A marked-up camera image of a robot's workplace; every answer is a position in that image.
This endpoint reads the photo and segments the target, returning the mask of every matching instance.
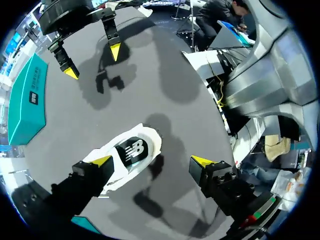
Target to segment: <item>cable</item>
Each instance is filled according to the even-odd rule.
[[[273,144],[273,145],[267,145],[266,143],[264,143],[264,145],[265,145],[265,146],[267,146],[267,147],[272,148],[272,147],[274,147],[274,146],[276,146],[276,145],[280,144],[283,140],[284,140],[284,138],[282,138],[282,139],[281,139],[281,141],[279,141],[279,142],[277,142],[276,144]]]
[[[208,47],[207,50],[251,49],[253,46]]]
[[[231,56],[231,57],[234,58],[234,59],[237,59],[237,60],[240,61],[240,62],[243,61],[243,59],[237,58],[237,57],[233,56],[232,54],[230,54],[230,53],[228,53],[228,52],[222,51],[222,54],[223,54],[223,55],[224,55],[224,54],[228,54],[229,56]]]
[[[250,146],[249,146],[249,152],[250,152],[250,151],[251,151],[251,140],[252,140],[252,138],[251,138],[251,134],[250,134],[250,131],[249,131],[249,128],[248,128],[247,124],[245,124],[244,126],[245,126],[246,129],[248,130],[248,134],[249,134],[249,137],[250,137],[250,142],[249,142],[249,144],[250,144]]]
[[[222,87],[224,86],[224,82],[220,79],[220,77],[219,77],[218,75],[216,75],[216,74],[214,73],[214,70],[212,69],[211,64],[210,64],[210,62],[209,62],[209,60],[208,60],[207,53],[205,53],[205,59],[206,59],[208,65],[209,65],[209,67],[210,67],[210,69],[211,69],[211,72],[212,72],[213,77],[217,77],[217,78],[219,79],[219,81],[220,81],[221,97],[220,97],[220,99],[216,102],[216,103],[220,106],[220,103],[221,103],[222,99],[224,98],[224,93],[223,93],[223,91],[222,91]]]
[[[239,54],[239,55],[241,55],[241,56],[243,56],[243,57],[247,57],[246,55],[244,55],[244,54],[242,54],[241,52],[238,52],[238,51],[236,51],[236,50],[234,50],[234,49],[232,49],[232,48],[230,48],[230,49],[228,49],[228,50],[232,50],[232,51],[234,51],[234,52],[236,52],[237,54]]]

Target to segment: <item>teal box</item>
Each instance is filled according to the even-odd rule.
[[[47,70],[48,65],[34,54],[16,78],[8,110],[9,145],[27,145],[46,125]]]
[[[77,224],[80,227],[83,227],[84,229],[87,229],[89,231],[92,231],[96,234],[101,234],[101,232],[93,225],[92,222],[89,221],[88,218],[85,216],[74,216],[71,221],[74,224]]]

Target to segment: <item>new balance logo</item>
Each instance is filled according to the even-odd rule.
[[[125,148],[125,161],[129,161],[131,158],[135,158],[144,151],[143,141],[140,139]]]

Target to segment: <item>person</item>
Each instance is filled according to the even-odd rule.
[[[209,0],[196,15],[195,22],[204,33],[197,41],[199,51],[206,50],[217,36],[221,26],[218,20],[232,24],[239,31],[246,32],[244,15],[249,13],[245,0]]]

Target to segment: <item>screen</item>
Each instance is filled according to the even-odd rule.
[[[12,37],[12,39],[16,42],[16,43],[19,43],[19,41],[21,40],[21,36],[19,33],[15,33]]]
[[[18,45],[18,43],[15,40],[11,39],[8,46],[5,49],[5,53],[7,55],[9,55],[10,53],[13,53],[15,51],[17,45]]]

